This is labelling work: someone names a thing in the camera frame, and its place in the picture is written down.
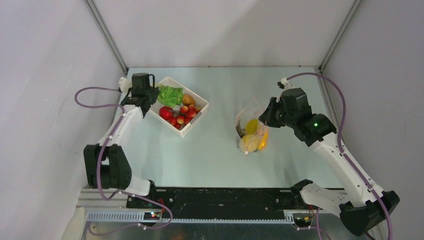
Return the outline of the yellow toy mango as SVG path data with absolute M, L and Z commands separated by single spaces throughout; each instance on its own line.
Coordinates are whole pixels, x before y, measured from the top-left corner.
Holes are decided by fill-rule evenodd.
M 245 132 L 248 135 L 252 135 L 257 131 L 258 128 L 258 119 L 251 119 L 245 126 Z

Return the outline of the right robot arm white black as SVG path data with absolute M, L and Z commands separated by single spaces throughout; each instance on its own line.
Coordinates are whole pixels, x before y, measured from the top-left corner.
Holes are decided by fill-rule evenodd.
M 305 179 L 291 187 L 291 204 L 297 209 L 313 205 L 340 218 L 355 236 L 367 235 L 381 222 L 387 223 L 387 238 L 393 239 L 391 212 L 400 202 L 393 191 L 385 191 L 344 149 L 337 129 L 324 114 L 312 112 L 306 93 L 292 88 L 272 97 L 258 120 L 271 128 L 288 127 L 318 153 L 342 184 L 346 194 L 320 187 Z

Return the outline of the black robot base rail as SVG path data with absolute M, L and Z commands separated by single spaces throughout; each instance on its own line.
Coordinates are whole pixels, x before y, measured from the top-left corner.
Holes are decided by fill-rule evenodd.
M 301 200 L 290 188 L 159 187 L 145 199 L 129 196 L 128 209 L 158 209 L 163 217 L 182 219 L 277 220 L 285 211 L 317 207 Z

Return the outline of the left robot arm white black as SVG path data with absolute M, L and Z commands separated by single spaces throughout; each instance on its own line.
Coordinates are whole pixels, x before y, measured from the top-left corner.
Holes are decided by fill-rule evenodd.
M 124 95 L 120 103 L 112 104 L 119 116 L 96 144 L 88 144 L 83 150 L 87 182 L 105 200 L 108 197 L 104 190 L 115 189 L 119 194 L 139 196 L 138 201 L 145 208 L 153 208 L 158 194 L 150 190 L 152 181 L 132 173 L 132 161 L 125 154 L 125 145 L 156 103 L 159 88 L 153 74 L 142 72 L 133 74 L 131 79 L 122 77 L 117 92 Z

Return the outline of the yellow toy lemon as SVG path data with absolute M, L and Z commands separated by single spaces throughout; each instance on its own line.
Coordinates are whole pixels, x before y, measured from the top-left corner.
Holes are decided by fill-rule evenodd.
M 259 149 L 260 143 L 262 141 L 262 137 L 257 134 L 246 134 L 244 135 L 240 142 L 239 148 L 246 155 L 252 152 L 255 152 Z

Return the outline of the clear zip top bag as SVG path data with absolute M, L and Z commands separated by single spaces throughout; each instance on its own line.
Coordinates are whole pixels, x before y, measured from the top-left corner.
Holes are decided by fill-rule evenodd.
M 268 146 L 269 128 L 259 121 L 265 108 L 256 97 L 238 113 L 235 119 L 237 148 L 245 155 L 261 152 Z

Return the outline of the orange toy fruit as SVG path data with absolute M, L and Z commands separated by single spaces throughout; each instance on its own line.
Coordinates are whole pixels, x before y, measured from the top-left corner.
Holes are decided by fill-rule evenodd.
M 258 148 L 257 148 L 259 151 L 263 151 L 264 149 L 266 149 L 266 147 L 268 145 L 268 139 L 269 139 L 269 129 L 265 128 L 262 131 L 261 140 L 260 140 Z

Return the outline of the green toy lettuce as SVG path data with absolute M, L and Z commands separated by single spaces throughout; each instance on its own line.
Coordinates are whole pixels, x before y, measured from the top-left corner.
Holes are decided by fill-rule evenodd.
M 161 85 L 157 101 L 164 106 L 174 108 L 182 104 L 183 88 Z

